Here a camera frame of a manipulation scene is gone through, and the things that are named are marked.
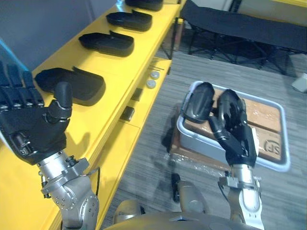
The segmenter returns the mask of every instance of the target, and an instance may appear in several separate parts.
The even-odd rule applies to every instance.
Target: black plastic tray
[[[149,30],[152,25],[152,16],[150,14],[141,13],[134,10],[132,10],[132,13],[110,13],[106,16],[106,19],[110,24],[138,31]]]
[[[43,91],[51,93],[54,93],[60,81],[68,82],[71,84],[72,101],[75,104],[94,105],[102,98],[106,90],[103,77],[76,67],[73,67],[73,70],[62,68],[43,70],[37,74],[35,81]]]
[[[119,57],[130,55],[134,47],[133,37],[113,31],[110,31],[110,34],[84,34],[79,37],[79,41],[85,48]]]
[[[163,0],[125,0],[128,6],[138,7],[150,11],[159,11],[163,6]]]

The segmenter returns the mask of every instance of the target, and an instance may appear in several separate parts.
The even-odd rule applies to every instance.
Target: printed logo
[[[275,154],[280,154],[280,146],[279,143],[273,140],[266,140],[264,143],[264,150],[267,152],[272,152]]]

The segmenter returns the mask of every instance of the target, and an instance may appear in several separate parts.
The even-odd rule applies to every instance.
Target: cable
[[[220,188],[220,190],[221,190],[221,192],[223,194],[223,197],[227,200],[227,202],[229,202],[228,198],[226,197],[226,195],[224,193],[224,190],[223,190],[222,186],[220,185],[220,182],[218,182],[217,185],[219,186],[219,188]]]
[[[98,196],[99,184],[100,184],[100,167],[98,167],[97,170],[98,170],[98,175],[97,175],[96,196]]]
[[[90,171],[88,174],[86,175],[80,175],[80,176],[90,176],[92,175],[94,172],[98,171],[98,175],[97,175],[97,187],[96,187],[96,196],[98,196],[98,191],[99,191],[99,184],[100,184],[100,167]],[[61,221],[61,227],[60,230],[62,230],[63,227],[63,221]]]

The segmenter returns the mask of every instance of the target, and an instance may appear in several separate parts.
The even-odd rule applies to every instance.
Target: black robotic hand
[[[225,90],[217,105],[217,116],[210,116],[209,124],[215,138],[226,151],[228,164],[254,167],[257,153],[244,101],[235,91]]]
[[[0,62],[0,137],[21,160],[34,165],[66,147],[65,129],[71,116],[71,86],[60,82],[55,100],[44,107],[31,72],[19,76],[16,65]]]

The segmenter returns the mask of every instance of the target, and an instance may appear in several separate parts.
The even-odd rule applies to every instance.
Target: yellow table
[[[80,69],[103,76],[106,91],[103,98],[90,107],[73,105],[72,117],[66,130],[68,155],[77,159],[86,157],[90,167],[102,167],[99,189],[99,229],[108,206],[120,182],[130,155],[141,133],[146,117],[166,76],[171,60],[156,58],[154,54],[178,15],[179,5],[164,5],[158,12],[139,10],[153,17],[153,24],[147,32],[136,32],[109,25],[106,15],[131,8],[115,5],[92,24],[86,27],[66,45],[54,53],[33,71],[35,76],[44,69],[62,67]],[[134,51],[128,57],[115,57],[90,51],[81,46],[78,37],[93,32],[117,33],[134,37]],[[160,78],[154,89],[146,88],[149,65],[160,69]],[[134,90],[143,88],[139,102],[131,101]],[[52,95],[41,92],[45,104]],[[126,105],[135,108],[130,122],[119,121]],[[51,199],[43,199],[38,168],[18,159],[0,143],[0,226],[5,230],[59,229],[60,213]],[[95,191],[96,176],[93,175]]]

